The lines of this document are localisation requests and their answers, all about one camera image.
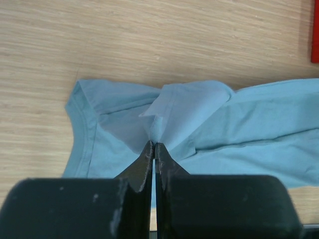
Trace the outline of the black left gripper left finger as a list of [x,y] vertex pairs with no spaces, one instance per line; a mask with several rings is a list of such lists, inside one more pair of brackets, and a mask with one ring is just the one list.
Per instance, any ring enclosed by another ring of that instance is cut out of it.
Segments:
[[0,211],[3,239],[147,239],[153,143],[118,176],[18,182]]

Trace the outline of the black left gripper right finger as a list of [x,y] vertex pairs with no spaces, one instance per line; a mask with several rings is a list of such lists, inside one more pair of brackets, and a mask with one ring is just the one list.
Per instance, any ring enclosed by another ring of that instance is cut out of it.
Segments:
[[194,175],[155,145],[160,239],[298,239],[303,226],[279,179]]

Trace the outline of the light blue t shirt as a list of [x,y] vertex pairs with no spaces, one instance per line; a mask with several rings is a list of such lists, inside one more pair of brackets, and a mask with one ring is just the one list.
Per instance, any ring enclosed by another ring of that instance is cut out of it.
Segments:
[[66,104],[74,143],[65,177],[113,178],[148,141],[191,174],[272,175],[319,184],[319,81],[234,91],[218,81],[162,88],[79,80]]

